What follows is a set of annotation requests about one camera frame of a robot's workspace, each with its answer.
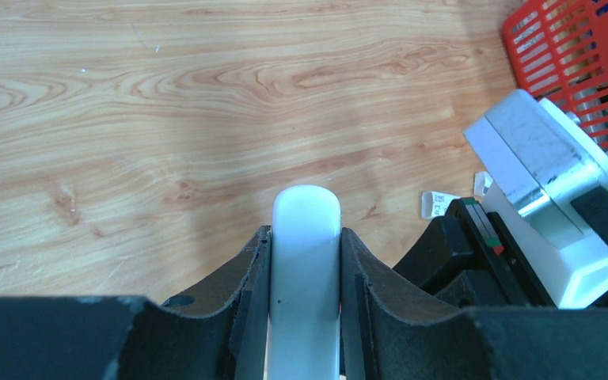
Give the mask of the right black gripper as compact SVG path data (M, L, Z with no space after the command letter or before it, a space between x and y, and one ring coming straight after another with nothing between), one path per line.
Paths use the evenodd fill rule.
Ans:
M393 269L458 307L554 304L500 215L473 198L453 200Z

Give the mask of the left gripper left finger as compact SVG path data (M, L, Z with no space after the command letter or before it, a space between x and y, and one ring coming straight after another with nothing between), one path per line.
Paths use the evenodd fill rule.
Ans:
M0 379L260 379L271 230L190 288L0 297Z

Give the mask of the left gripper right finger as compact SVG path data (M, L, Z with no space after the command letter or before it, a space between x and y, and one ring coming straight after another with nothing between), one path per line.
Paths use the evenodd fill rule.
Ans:
M349 379L608 379L608 308L458 308L340 235Z

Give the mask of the white stapler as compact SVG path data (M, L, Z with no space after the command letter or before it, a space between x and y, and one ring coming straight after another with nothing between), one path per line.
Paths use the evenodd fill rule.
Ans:
M340 233L336 195L283 190L272 208L269 379L340 377Z

